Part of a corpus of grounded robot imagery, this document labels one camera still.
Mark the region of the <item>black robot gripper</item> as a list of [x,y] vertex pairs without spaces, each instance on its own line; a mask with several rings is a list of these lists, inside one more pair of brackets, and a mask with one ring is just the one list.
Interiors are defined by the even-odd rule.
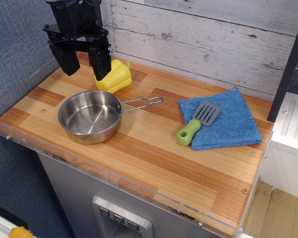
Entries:
[[[46,24],[43,31],[47,32],[51,41],[61,42],[85,37],[88,42],[98,43],[99,48],[88,50],[89,63],[95,78],[101,81],[111,71],[111,45],[108,43],[108,31],[103,28],[100,0],[48,0],[55,24]],[[71,76],[80,64],[76,51],[63,45],[49,42],[49,47],[63,72]]]

